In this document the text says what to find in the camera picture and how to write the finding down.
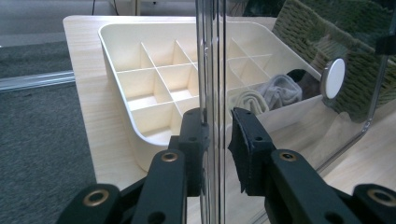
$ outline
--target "gray carpet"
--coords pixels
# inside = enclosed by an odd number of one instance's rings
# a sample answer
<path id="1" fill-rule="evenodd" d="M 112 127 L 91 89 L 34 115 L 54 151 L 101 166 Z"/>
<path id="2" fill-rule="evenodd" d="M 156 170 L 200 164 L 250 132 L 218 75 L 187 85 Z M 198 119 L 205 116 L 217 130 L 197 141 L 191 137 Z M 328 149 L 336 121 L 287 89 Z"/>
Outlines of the gray carpet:
<path id="1" fill-rule="evenodd" d="M 55 223 L 95 183 L 75 84 L 0 94 L 0 223 Z"/>
<path id="2" fill-rule="evenodd" d="M 0 78 L 72 69 L 66 41 L 0 48 Z"/>

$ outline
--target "black metal bracket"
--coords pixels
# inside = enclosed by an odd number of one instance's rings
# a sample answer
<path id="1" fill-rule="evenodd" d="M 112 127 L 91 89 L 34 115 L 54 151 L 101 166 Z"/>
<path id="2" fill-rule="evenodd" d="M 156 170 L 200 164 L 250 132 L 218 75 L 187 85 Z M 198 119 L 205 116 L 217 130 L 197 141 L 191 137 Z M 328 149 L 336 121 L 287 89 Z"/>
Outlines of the black metal bracket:
<path id="1" fill-rule="evenodd" d="M 122 191 L 105 184 L 82 190 L 58 223 L 186 223 L 187 197 L 204 190 L 201 169 L 207 133 L 199 109 L 188 111 L 180 136 L 172 136 L 169 148 L 154 157 L 147 177 Z M 233 110 L 229 149 L 242 191 L 265 197 L 271 223 L 396 222 L 396 192 L 359 185 L 347 195 L 328 186 L 302 155 L 276 149 L 247 110 Z"/>
<path id="2" fill-rule="evenodd" d="M 187 197 L 202 190 L 202 156 L 208 128 L 199 108 L 183 115 L 179 136 L 155 155 L 148 175 L 120 191 L 96 184 L 82 190 L 64 209 L 59 224 L 186 223 Z"/>
<path id="3" fill-rule="evenodd" d="M 396 222 L 396 192 L 359 185 L 349 196 L 333 189 L 298 152 L 276 149 L 254 114 L 245 109 L 233 110 L 229 149 L 242 190 L 249 196 L 265 196 L 271 223 Z"/>

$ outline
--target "white round knob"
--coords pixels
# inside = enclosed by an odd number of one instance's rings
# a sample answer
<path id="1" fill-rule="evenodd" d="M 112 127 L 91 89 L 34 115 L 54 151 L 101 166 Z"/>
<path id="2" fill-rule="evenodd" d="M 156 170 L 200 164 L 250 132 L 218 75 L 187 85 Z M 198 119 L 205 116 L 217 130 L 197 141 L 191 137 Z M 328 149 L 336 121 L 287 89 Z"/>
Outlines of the white round knob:
<path id="1" fill-rule="evenodd" d="M 343 85 L 345 74 L 346 64 L 343 59 L 329 63 L 320 81 L 322 95 L 328 99 L 334 98 Z"/>

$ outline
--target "screw hole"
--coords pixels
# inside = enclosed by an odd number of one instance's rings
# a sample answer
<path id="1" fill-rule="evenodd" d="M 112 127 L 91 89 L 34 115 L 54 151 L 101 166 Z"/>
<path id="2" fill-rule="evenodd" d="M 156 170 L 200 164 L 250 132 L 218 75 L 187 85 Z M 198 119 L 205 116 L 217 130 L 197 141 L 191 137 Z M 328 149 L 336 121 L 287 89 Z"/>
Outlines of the screw hole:
<path id="1" fill-rule="evenodd" d="M 297 161 L 297 157 L 289 152 L 280 153 L 280 159 L 284 161 Z"/>
<path id="2" fill-rule="evenodd" d="M 163 161 L 175 161 L 177 160 L 177 154 L 173 152 L 167 152 L 161 156 Z"/>
<path id="3" fill-rule="evenodd" d="M 162 224 L 165 221 L 165 214 L 154 212 L 148 216 L 148 224 Z"/>
<path id="4" fill-rule="evenodd" d="M 326 220 L 330 221 L 333 224 L 343 224 L 344 223 L 343 218 L 334 212 L 327 212 L 324 215 L 324 217 L 326 218 Z"/>
<path id="5" fill-rule="evenodd" d="M 108 198 L 108 191 L 106 189 L 97 189 L 85 196 L 83 203 L 86 206 L 94 207 L 104 203 Z"/>
<path id="6" fill-rule="evenodd" d="M 381 203 L 388 207 L 395 207 L 396 206 L 396 197 L 387 193 L 382 189 L 369 189 L 367 194 L 371 199 L 376 201 L 377 203 Z"/>

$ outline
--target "gray floor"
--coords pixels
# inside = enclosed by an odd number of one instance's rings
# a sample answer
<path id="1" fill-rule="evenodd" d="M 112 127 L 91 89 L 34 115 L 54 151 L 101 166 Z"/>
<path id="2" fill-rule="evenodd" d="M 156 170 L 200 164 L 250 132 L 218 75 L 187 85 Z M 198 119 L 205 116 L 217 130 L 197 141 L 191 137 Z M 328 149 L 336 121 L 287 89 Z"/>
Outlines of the gray floor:
<path id="1" fill-rule="evenodd" d="M 75 13 L 59 7 L 66 2 L 0 0 L 0 81 L 72 69 L 60 17 Z M 92 1 L 81 2 L 89 15 Z M 114 14 L 108 6 L 104 14 Z M 189 3 L 142 4 L 142 15 L 194 14 Z M 0 223 L 55 223 L 95 183 L 74 83 L 0 93 L 0 171 Z"/>

